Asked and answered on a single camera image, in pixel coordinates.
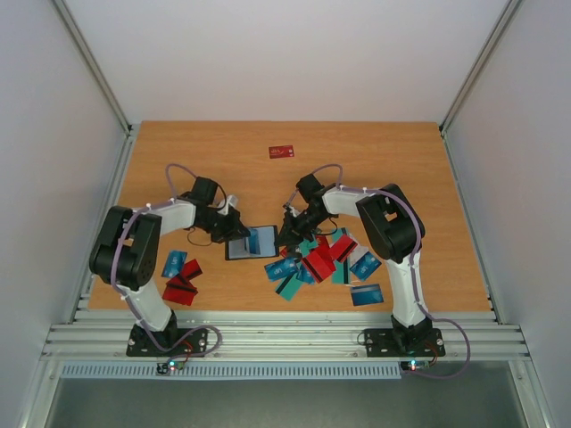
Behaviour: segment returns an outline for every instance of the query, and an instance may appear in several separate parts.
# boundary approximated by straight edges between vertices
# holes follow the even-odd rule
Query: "gray wall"
[[[47,0],[0,12],[0,424],[16,425],[74,296],[121,141]]]
[[[484,264],[558,426],[571,407],[571,2],[527,0],[449,132]]]
[[[441,121],[505,0],[68,0],[154,120]]]

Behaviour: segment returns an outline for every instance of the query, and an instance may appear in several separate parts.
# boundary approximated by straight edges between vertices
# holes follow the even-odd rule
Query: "metal grille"
[[[156,363],[68,362],[62,378],[76,379],[186,379],[196,381],[277,379],[400,379],[398,363],[320,362],[191,362],[183,370],[158,374]]]

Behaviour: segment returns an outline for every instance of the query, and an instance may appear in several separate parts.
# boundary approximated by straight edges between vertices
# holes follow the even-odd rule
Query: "wall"
[[[75,297],[122,137],[48,1],[3,4],[0,58],[0,420],[12,427]]]
[[[505,0],[68,0],[133,122],[440,122]]]
[[[558,426],[571,374],[571,2],[527,0],[449,132],[493,289]]]

